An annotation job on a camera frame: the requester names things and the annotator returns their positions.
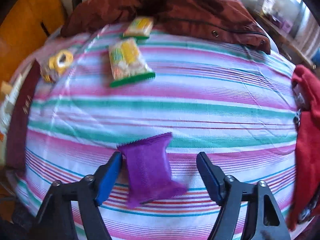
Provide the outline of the red cloth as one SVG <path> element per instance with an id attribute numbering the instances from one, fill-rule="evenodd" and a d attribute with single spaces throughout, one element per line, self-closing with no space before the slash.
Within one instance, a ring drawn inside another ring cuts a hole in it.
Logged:
<path id="1" fill-rule="evenodd" d="M 319 215 L 319 79 L 300 64 L 293 71 L 292 87 L 304 102 L 297 103 L 301 113 L 295 149 L 296 182 L 287 219 L 291 231 L 303 222 L 300 217 L 311 203 L 315 203 L 315 207 L 310 209 L 310 217 Z"/>

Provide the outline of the yellow patterned sock ball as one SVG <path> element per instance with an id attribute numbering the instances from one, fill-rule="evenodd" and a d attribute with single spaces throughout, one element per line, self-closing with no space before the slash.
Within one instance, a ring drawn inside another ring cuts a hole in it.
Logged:
<path id="1" fill-rule="evenodd" d="M 73 54 L 68 50 L 61 50 L 51 56 L 46 63 L 40 67 L 42 78 L 47 83 L 56 83 L 66 70 L 72 65 Z"/>

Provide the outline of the cluttered side desk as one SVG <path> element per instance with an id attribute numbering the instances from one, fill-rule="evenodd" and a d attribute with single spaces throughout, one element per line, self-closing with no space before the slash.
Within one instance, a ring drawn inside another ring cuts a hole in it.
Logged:
<path id="1" fill-rule="evenodd" d="M 311 70 L 316 69 L 312 58 L 319 51 L 319 25 L 312 15 L 306 23 L 299 22 L 299 30 L 293 36 L 294 26 L 290 21 L 273 16 L 263 9 L 248 8 L 248 11 L 270 35 L 271 42 L 277 46 L 275 50 L 280 55 L 295 64 L 303 64 Z"/>

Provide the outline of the small green cracker pack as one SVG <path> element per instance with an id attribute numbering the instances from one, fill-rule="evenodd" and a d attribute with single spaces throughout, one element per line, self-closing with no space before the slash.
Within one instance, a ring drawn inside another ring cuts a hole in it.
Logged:
<path id="1" fill-rule="evenodd" d="M 122 38 L 135 38 L 136 40 L 147 40 L 153 29 L 153 18 L 137 17 L 124 31 Z"/>

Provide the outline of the gold metal tray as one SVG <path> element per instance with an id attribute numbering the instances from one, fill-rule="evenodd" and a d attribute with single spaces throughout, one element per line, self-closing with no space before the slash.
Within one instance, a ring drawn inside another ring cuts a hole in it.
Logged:
<path id="1" fill-rule="evenodd" d="M 18 74 L 1 103 L 1 167 L 25 170 L 29 111 L 39 79 L 40 64 L 35 60 Z"/>

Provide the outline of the maroon jacket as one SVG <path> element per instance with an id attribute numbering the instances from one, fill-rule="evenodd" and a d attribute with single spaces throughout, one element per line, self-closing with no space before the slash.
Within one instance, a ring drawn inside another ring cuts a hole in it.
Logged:
<path id="1" fill-rule="evenodd" d="M 271 44 L 240 0 L 86 0 L 61 29 L 61 36 L 95 32 L 107 24 L 153 18 L 172 35 L 250 46 L 266 54 Z"/>

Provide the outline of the purple snack packet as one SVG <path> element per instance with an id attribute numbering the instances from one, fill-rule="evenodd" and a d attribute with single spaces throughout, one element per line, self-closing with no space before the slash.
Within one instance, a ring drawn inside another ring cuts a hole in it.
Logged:
<path id="1" fill-rule="evenodd" d="M 128 144 L 118 151 L 126 159 L 129 180 L 127 205 L 135 208 L 154 200 L 170 199 L 187 192 L 187 187 L 172 179 L 166 149 L 172 133 L 163 133 Z"/>

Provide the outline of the striped tablecloth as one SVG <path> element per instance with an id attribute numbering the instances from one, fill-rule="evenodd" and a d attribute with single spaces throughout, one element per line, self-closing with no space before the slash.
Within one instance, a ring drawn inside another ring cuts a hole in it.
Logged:
<path id="1" fill-rule="evenodd" d="M 25 174 L 9 181 L 36 214 L 55 180 L 92 174 L 120 144 L 170 132 L 167 154 L 186 194 L 135 209 L 127 174 L 100 208 L 114 239 L 206 239 L 219 213 L 196 168 L 206 152 L 240 181 L 268 183 L 287 216 L 295 182 L 294 65 L 277 53 L 166 34 L 155 27 L 139 48 L 156 77 L 110 87 L 108 47 L 126 25 L 48 41 L 22 64 L 46 63 L 67 49 L 71 69 L 57 83 L 40 81 L 29 112 Z"/>

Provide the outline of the green yellow cracker pack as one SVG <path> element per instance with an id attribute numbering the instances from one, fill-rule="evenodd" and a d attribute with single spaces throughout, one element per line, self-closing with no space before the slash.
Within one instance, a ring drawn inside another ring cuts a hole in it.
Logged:
<path id="1" fill-rule="evenodd" d="M 154 79 L 156 73 L 148 66 L 134 38 L 127 38 L 108 47 L 113 80 L 116 88 L 140 81 Z"/>

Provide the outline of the wooden wardrobe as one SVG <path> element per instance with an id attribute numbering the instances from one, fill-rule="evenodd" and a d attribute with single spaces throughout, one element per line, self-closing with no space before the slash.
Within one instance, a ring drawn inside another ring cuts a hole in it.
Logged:
<path id="1" fill-rule="evenodd" d="M 66 20 L 61 0 L 17 0 L 1 23 L 1 81 Z"/>

